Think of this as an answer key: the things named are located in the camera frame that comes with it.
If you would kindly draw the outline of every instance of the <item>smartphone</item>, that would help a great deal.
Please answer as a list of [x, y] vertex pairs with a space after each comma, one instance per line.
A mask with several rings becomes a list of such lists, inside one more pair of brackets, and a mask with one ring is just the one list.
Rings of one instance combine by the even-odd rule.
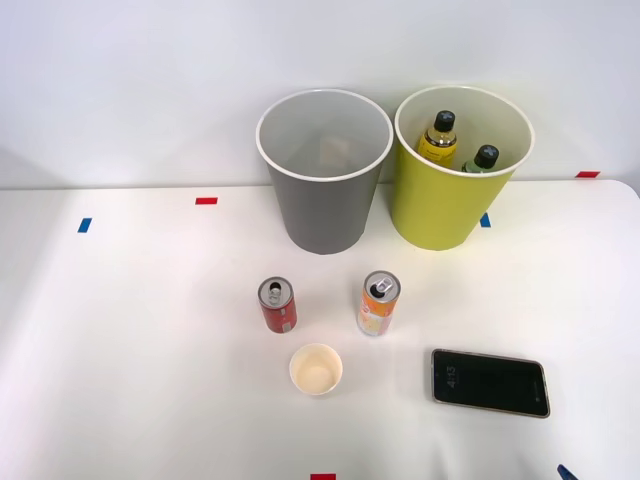
[[538, 418], [551, 413], [542, 365], [530, 360], [434, 350], [431, 386], [440, 403]]

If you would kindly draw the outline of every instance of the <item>paper cup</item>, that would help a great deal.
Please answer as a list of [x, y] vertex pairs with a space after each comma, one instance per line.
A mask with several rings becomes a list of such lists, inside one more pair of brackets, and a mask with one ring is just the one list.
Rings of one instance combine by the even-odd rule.
[[308, 395], [333, 390], [342, 378], [342, 360], [328, 345], [312, 343], [298, 350], [289, 363], [291, 381]]

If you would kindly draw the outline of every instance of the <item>plastic bottle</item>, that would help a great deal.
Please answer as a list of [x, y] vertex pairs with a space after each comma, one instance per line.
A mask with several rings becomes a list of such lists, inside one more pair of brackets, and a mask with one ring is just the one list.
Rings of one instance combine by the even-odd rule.
[[418, 142], [418, 153], [427, 160], [442, 167], [451, 168], [456, 153], [456, 134], [453, 124], [456, 116], [449, 110], [442, 110], [436, 115], [433, 127], [427, 129]]

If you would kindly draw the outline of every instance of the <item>green bottle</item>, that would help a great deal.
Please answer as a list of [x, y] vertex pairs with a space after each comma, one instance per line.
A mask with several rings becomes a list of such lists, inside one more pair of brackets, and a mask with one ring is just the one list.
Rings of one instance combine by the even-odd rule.
[[478, 149], [476, 158], [469, 160], [462, 166], [462, 171], [467, 173], [487, 173], [496, 164], [500, 152], [493, 145], [483, 145]]

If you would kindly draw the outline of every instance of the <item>bottle cap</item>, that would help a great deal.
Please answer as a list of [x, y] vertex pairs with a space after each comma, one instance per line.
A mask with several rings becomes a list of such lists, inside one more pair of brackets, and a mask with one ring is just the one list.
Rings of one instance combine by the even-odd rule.
[[439, 132], [450, 132], [453, 130], [453, 123], [456, 121], [456, 116], [449, 110], [442, 110], [436, 115], [436, 121], [433, 122], [433, 128]]
[[500, 155], [500, 152], [496, 147], [493, 145], [483, 145], [478, 149], [478, 153], [476, 153], [476, 158], [473, 159], [473, 162], [480, 168], [489, 170], [496, 164], [498, 155]]

